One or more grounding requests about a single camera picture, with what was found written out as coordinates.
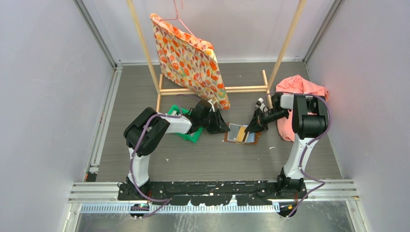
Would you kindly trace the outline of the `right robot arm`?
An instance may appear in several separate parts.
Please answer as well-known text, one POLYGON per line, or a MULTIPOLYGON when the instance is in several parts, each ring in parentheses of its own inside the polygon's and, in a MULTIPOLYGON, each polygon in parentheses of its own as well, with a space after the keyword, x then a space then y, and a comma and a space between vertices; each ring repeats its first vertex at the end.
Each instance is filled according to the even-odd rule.
POLYGON ((277 177, 276 192, 289 198, 302 190, 307 176, 305 168, 309 156, 320 138, 331 126, 330 114, 324 96, 290 92, 275 92, 271 96, 273 106, 256 103, 253 117, 245 128, 245 134, 268 130, 268 124, 279 119, 291 120, 294 133, 293 146, 288 161, 277 177))

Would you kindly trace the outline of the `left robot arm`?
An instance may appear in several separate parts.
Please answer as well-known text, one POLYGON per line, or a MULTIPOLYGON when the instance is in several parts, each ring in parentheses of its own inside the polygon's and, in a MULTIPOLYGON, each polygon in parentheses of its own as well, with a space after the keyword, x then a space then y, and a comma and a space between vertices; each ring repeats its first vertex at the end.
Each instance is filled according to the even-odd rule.
POLYGON ((130 194, 143 200, 148 194, 148 166, 151 153, 166 134, 192 135, 199 129, 210 134, 229 132, 220 110, 211 102, 200 100, 195 107, 184 112, 180 107, 171 114, 159 113, 146 108, 125 130, 123 136, 130 153, 127 184, 130 194))

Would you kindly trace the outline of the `brown leather card holder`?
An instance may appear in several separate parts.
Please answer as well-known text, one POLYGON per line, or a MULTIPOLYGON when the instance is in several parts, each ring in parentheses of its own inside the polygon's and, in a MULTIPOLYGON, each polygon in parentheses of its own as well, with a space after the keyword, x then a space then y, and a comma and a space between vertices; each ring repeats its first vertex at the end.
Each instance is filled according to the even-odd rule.
POLYGON ((225 132, 223 141, 242 145, 256 145, 261 133, 245 132, 247 127, 247 125, 239 125, 234 123, 228 124, 230 131, 225 132))

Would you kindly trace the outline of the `green plastic card bin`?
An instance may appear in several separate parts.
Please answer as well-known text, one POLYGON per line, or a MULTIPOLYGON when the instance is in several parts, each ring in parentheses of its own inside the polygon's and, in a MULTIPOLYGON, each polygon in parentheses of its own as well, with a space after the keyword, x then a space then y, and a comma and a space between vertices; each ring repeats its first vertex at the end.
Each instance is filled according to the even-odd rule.
POLYGON ((166 134, 176 134, 182 137, 185 141, 196 143, 201 135, 201 132, 203 131, 203 128, 199 128, 196 132, 192 132, 192 124, 189 124, 188 117, 183 116, 182 118, 180 118, 181 113, 183 115, 190 115, 190 111, 187 109, 179 108, 177 105, 173 105, 171 107, 167 114, 173 117, 166 118, 166 120, 170 123, 166 134))

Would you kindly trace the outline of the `gold black-striped credit card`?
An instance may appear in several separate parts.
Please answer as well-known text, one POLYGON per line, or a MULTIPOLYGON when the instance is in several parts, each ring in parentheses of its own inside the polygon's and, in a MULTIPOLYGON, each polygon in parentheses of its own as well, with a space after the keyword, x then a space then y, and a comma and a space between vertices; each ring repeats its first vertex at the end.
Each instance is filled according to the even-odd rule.
POLYGON ((240 143, 246 143, 248 136, 249 132, 247 132, 247 126, 241 126, 235 140, 240 143))

